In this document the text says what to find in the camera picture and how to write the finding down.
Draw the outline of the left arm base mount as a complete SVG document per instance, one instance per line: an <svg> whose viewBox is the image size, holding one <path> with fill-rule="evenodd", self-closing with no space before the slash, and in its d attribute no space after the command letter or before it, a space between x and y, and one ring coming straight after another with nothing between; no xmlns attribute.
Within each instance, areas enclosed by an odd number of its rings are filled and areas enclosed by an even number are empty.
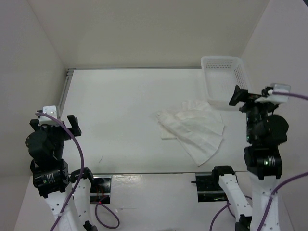
<svg viewBox="0 0 308 231"><path fill-rule="evenodd" d="M100 202L109 205L111 200L111 175L95 175L90 188L90 203Z"/></svg>

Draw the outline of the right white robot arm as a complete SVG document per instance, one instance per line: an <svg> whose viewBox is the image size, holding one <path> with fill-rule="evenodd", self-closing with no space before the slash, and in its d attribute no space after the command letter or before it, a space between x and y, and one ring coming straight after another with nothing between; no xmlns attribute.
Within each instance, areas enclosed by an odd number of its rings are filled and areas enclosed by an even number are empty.
<svg viewBox="0 0 308 231"><path fill-rule="evenodd" d="M226 194L236 231L280 230L276 187L282 176L282 160L278 146L287 141L289 125L274 110L287 102L285 94L290 89L289 85L274 83L261 94L252 94L235 86L229 101L230 106L244 103L239 111L246 114L246 141L250 145L244 149L244 161L252 185L252 203L239 187L231 166L215 166L211 185Z"/></svg>

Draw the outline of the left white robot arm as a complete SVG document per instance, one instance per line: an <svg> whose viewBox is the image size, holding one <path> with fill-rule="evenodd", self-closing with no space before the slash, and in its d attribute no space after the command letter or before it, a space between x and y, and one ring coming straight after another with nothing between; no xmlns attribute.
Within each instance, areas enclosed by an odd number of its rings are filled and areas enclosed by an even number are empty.
<svg viewBox="0 0 308 231"><path fill-rule="evenodd" d="M69 115L71 127L67 128L63 121L42 111L37 111L36 116L29 123L34 131L26 138L25 145L32 157L33 185L55 217L51 230L97 230L90 220L89 201L77 197L78 192L88 193L96 186L91 171L84 166L83 152L76 140L82 134L78 119ZM73 140L81 160L80 169L72 173L62 157L67 140Z"/></svg>

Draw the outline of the white pleated skirt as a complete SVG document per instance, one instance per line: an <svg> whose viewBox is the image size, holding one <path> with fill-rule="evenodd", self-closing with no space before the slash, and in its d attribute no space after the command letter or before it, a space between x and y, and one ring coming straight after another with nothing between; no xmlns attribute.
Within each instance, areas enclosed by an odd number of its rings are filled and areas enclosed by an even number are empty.
<svg viewBox="0 0 308 231"><path fill-rule="evenodd" d="M221 114L207 101L186 100L181 108L155 113L162 140L176 139L199 167L218 151L223 140Z"/></svg>

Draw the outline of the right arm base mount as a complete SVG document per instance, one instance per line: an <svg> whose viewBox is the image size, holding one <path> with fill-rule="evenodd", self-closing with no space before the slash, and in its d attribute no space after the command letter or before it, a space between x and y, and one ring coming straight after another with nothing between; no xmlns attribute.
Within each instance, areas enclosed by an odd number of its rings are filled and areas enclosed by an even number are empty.
<svg viewBox="0 0 308 231"><path fill-rule="evenodd" d="M191 181L197 188L199 203L227 201L223 189L216 183L211 172L195 174L195 180Z"/></svg>

